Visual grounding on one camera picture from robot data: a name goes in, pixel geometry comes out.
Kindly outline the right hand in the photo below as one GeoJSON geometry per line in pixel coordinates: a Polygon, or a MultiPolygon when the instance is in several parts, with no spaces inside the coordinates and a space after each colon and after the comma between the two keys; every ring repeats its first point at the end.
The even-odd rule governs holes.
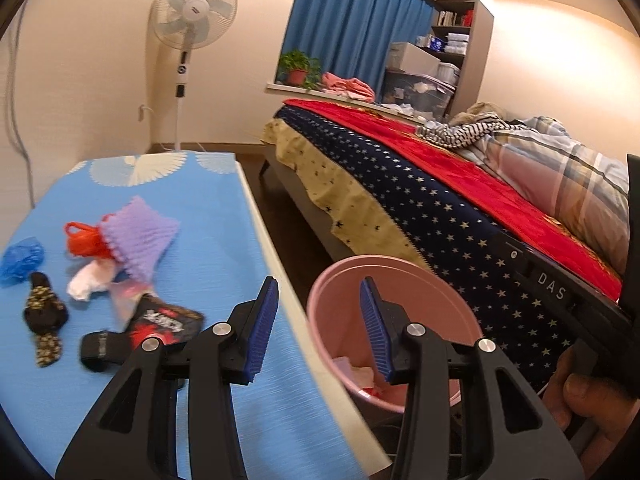
{"type": "Polygon", "coordinates": [[[575,350],[570,347],[560,356],[542,400],[562,430],[573,416],[589,419],[597,426],[597,434],[579,457],[585,478],[590,479],[623,439],[639,411],[639,400],[628,396],[614,382],[575,370],[575,350]]]}

